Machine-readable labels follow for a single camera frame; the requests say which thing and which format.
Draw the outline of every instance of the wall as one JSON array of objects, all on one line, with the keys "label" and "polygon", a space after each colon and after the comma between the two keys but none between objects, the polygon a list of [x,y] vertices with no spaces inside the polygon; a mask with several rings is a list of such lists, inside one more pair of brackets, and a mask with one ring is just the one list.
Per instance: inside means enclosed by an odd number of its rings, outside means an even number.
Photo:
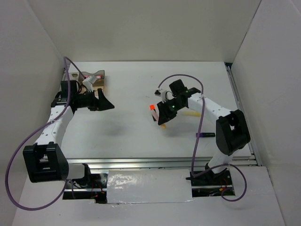
[{"label": "wall", "polygon": [[232,62],[259,2],[29,0],[61,53],[76,61]]},{"label": "wall", "polygon": [[300,225],[301,3],[262,0],[232,72],[288,226]]},{"label": "wall", "polygon": [[[0,7],[0,219],[11,225],[16,207],[4,188],[7,163],[30,132],[44,123],[62,75],[61,60],[22,0]],[[10,186],[18,201],[26,179],[20,153],[11,169]]]}]

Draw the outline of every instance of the gray wall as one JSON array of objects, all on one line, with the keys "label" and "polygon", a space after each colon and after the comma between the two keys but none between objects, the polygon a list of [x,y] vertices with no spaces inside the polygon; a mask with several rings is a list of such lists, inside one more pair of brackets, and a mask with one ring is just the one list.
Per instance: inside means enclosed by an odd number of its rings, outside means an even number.
[{"label": "gray wall", "polygon": [[260,0],[29,0],[76,61],[233,62]]},{"label": "gray wall", "polygon": [[288,226],[300,225],[301,2],[262,0],[232,72]]},{"label": "gray wall", "polygon": [[[62,74],[61,60],[22,0],[0,7],[0,219],[10,226],[16,207],[4,188],[7,163],[26,135],[44,123]],[[22,152],[10,173],[10,185],[18,201],[26,179]]]}]

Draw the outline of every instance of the orange cap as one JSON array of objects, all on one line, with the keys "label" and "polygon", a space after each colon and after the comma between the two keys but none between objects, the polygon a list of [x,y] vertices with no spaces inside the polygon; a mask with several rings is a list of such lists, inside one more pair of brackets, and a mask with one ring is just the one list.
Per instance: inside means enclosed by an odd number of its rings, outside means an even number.
[{"label": "orange cap", "polygon": [[155,105],[150,105],[150,110],[155,110]]}]

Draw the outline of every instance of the plastic sheet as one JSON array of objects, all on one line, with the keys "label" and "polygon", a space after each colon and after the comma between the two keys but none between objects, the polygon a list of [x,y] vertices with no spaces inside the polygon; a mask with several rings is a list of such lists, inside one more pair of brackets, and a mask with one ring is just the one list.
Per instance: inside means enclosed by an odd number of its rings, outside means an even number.
[{"label": "plastic sheet", "polygon": [[188,169],[110,170],[108,203],[159,203],[192,201]]}]

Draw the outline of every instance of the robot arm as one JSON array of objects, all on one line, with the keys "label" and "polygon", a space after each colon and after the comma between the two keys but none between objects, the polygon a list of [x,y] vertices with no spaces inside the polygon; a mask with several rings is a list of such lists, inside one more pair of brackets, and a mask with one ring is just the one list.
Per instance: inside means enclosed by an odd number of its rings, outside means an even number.
[{"label": "robot arm", "polygon": [[76,81],[71,81],[71,101],[60,119],[54,119],[63,111],[67,100],[67,82],[61,82],[62,91],[51,104],[51,113],[46,127],[33,145],[24,147],[23,156],[32,182],[67,179],[87,179],[90,170],[86,164],[69,164],[62,150],[62,140],[69,122],[78,108],[87,107],[90,111],[104,111],[114,108],[98,89],[98,97],[93,91],[79,94]]},{"label": "robot arm", "polygon": [[[242,111],[231,111],[218,105],[209,98],[202,96],[198,89],[187,89],[181,80],[171,83],[169,87],[172,91],[173,99],[167,99],[165,90],[156,90],[155,92],[156,96],[161,96],[162,98],[162,101],[157,104],[159,125],[173,119],[177,115],[177,111],[184,107],[201,113],[203,107],[202,98],[205,99],[204,117],[216,124],[216,144],[219,148],[206,165],[206,168],[229,163],[232,161],[234,152],[242,149],[250,142],[250,134]],[[219,175],[225,169],[226,167],[218,167],[213,169],[212,172],[215,175]]]}]

